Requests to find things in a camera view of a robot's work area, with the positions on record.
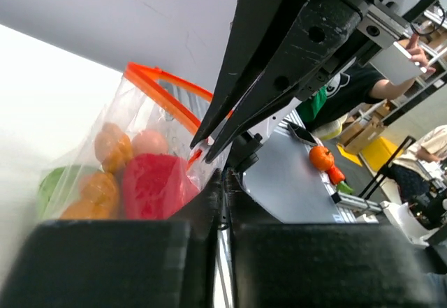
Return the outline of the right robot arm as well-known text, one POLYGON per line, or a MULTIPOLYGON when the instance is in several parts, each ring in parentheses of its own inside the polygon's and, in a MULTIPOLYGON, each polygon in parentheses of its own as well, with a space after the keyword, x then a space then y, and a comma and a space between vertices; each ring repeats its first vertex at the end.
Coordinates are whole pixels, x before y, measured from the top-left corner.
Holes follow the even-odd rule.
POLYGON ((237 0, 210 106, 192 147, 213 139, 246 170, 279 122, 351 64, 371 64, 394 83, 427 72, 399 44, 437 0, 237 0))

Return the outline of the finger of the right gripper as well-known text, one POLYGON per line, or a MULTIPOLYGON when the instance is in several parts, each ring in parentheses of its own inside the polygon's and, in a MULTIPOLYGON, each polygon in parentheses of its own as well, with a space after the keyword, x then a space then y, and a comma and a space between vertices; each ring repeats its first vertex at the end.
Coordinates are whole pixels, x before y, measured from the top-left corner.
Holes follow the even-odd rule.
POLYGON ((226 52, 214 88, 212 102, 196 132, 191 146, 195 147, 224 120, 240 100, 237 83, 270 26, 282 0, 237 0, 226 52))

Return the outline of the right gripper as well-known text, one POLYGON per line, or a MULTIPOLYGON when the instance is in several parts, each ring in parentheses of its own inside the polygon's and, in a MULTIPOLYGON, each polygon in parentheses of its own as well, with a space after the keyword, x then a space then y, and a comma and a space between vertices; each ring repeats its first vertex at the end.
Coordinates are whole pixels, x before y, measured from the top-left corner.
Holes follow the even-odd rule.
POLYGON ((317 94, 351 64, 372 62, 393 79, 393 58, 407 74, 423 68, 405 61, 397 40, 437 0, 302 0, 294 14, 272 21, 237 81, 240 100, 219 124, 208 150, 211 163, 241 133, 287 105, 317 94))

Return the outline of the green cabbage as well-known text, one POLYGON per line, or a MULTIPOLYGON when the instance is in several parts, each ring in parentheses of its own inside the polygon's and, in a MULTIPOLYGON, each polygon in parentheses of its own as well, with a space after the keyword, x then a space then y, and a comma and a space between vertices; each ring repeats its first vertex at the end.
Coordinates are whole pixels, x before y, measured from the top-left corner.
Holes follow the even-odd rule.
POLYGON ((71 203, 80 198, 79 183, 98 168, 73 165, 53 169, 41 181, 37 192, 37 215, 39 220, 61 214, 71 203))

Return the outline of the clear zip top bag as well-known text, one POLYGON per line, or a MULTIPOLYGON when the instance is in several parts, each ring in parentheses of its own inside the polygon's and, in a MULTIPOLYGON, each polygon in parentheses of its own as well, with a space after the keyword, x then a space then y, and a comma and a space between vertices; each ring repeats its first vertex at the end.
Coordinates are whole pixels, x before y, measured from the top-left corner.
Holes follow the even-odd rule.
POLYGON ((115 97, 70 154, 46 170, 38 219, 167 219, 193 200, 213 172, 213 139, 191 147, 212 100, 207 90, 129 63, 115 97))

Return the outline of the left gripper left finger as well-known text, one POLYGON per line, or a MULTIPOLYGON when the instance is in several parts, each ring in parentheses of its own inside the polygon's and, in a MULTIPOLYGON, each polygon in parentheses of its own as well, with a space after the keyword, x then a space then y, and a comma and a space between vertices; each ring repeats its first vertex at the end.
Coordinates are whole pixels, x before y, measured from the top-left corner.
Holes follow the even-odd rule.
POLYGON ((2 307, 211 307, 221 171, 162 221, 37 225, 1 289, 2 307))

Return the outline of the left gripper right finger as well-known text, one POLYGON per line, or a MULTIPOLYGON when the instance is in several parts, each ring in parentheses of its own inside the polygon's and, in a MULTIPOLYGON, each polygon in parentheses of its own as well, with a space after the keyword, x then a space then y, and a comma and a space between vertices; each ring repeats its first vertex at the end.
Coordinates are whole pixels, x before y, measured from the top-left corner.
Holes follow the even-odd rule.
POLYGON ((226 171, 237 307, 431 307, 408 240, 392 226, 285 224, 226 171))

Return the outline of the red bell pepper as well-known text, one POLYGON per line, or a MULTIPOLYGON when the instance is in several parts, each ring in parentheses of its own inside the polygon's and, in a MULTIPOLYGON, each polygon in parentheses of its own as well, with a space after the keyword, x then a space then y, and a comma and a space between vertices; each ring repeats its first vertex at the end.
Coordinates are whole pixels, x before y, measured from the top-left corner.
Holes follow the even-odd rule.
POLYGON ((171 217, 198 195, 186 175, 187 162, 170 154, 140 154, 122 175, 122 196, 128 219, 171 217))

